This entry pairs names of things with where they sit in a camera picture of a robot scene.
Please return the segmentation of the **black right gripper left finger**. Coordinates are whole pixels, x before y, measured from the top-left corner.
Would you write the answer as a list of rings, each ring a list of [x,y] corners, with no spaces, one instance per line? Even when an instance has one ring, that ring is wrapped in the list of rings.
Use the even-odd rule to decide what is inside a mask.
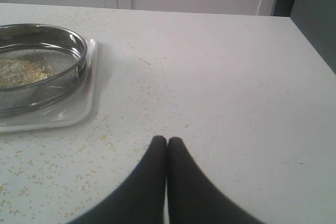
[[[154,136],[126,180],[71,223],[163,223],[167,140]]]

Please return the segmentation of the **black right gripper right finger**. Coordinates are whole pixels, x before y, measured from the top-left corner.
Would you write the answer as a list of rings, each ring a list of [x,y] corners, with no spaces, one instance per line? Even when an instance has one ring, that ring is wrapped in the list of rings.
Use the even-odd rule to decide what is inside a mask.
[[[167,146],[167,200],[170,223],[262,223],[213,185],[179,137]]]

